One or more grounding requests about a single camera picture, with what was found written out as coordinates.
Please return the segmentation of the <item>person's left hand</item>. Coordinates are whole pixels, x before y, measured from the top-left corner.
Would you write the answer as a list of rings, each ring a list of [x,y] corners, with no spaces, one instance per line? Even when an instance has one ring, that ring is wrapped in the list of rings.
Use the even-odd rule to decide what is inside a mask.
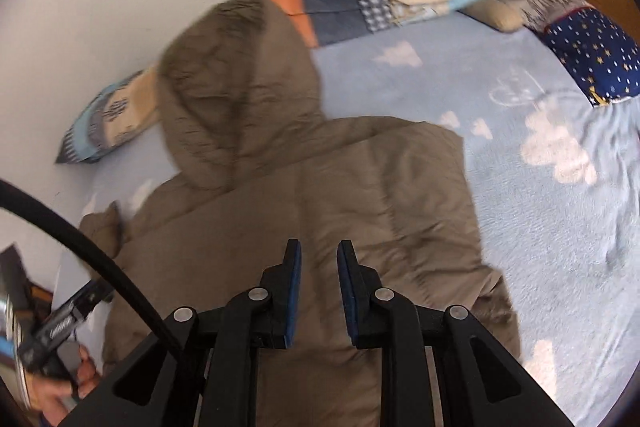
[[[78,346],[78,355],[80,364],[76,373],[76,393],[80,399],[84,399],[98,387],[101,374],[85,346]],[[70,398],[75,393],[70,381],[40,375],[32,375],[29,392],[32,403],[35,403],[40,412],[40,426],[60,425],[60,422],[68,414],[63,400]]]

